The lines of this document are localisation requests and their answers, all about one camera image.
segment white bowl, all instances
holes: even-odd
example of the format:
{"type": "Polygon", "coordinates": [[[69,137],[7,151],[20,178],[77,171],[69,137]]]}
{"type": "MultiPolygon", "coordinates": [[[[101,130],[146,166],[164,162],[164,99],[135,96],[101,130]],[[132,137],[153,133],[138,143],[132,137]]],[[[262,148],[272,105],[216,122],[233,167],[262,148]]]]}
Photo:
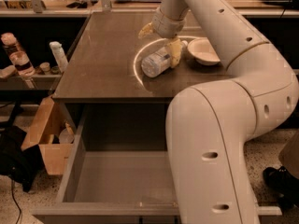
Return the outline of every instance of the white bowl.
{"type": "Polygon", "coordinates": [[[187,50],[197,62],[203,65],[214,65],[221,61],[206,37],[191,41],[187,50]]]}

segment speckled floor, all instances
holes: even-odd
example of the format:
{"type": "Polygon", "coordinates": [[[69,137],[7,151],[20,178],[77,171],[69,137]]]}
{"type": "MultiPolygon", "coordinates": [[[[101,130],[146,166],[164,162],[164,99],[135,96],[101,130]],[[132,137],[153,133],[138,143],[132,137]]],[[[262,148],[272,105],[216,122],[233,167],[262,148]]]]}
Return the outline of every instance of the speckled floor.
{"type": "MultiPolygon", "coordinates": [[[[27,131],[38,108],[37,105],[23,105],[23,112],[16,117],[14,124],[27,131]]],[[[0,120],[6,120],[10,114],[9,107],[0,108],[0,120]]],[[[277,195],[263,183],[262,171],[267,166],[279,167],[278,153],[285,143],[296,132],[295,129],[276,129],[245,145],[245,156],[249,170],[249,179],[260,205],[270,203],[276,205],[277,195]]],[[[55,203],[61,176],[47,175],[45,170],[40,171],[29,193],[22,191],[21,184],[16,183],[14,188],[15,199],[21,211],[21,224],[40,224],[31,215],[30,210],[36,206],[48,206],[55,203]]],[[[19,210],[11,195],[11,180],[0,175],[0,223],[16,223],[19,210]]],[[[281,217],[272,220],[262,219],[263,224],[297,224],[299,223],[299,208],[287,211],[281,217]]]]}

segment cardboard box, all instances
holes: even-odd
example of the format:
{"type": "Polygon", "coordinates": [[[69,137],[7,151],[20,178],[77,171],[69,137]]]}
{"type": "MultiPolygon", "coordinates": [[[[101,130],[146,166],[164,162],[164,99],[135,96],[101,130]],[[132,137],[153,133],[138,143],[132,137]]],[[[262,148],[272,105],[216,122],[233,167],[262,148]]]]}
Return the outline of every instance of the cardboard box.
{"type": "Polygon", "coordinates": [[[21,149],[39,145],[45,168],[49,175],[63,175],[73,144],[52,144],[53,136],[59,137],[65,128],[64,116],[51,96],[42,100],[21,149]]]}

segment white robotic arm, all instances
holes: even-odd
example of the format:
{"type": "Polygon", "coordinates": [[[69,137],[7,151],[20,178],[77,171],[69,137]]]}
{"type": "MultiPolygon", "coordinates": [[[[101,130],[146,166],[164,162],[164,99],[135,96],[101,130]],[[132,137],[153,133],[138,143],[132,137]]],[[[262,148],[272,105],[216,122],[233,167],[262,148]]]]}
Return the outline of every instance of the white robotic arm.
{"type": "Polygon", "coordinates": [[[244,143],[295,109],[298,81],[277,49],[224,0],[163,0],[149,28],[175,38],[191,10],[232,79],[179,93],[166,141],[183,223],[258,224],[244,143]]]}

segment open drawer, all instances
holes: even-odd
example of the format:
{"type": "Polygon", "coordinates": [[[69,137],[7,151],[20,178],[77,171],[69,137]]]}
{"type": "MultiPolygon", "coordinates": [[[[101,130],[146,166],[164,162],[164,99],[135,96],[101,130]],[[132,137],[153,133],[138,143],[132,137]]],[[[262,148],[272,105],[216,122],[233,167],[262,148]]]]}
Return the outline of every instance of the open drawer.
{"type": "Polygon", "coordinates": [[[180,223],[165,145],[165,104],[85,105],[44,223],[180,223]]]}

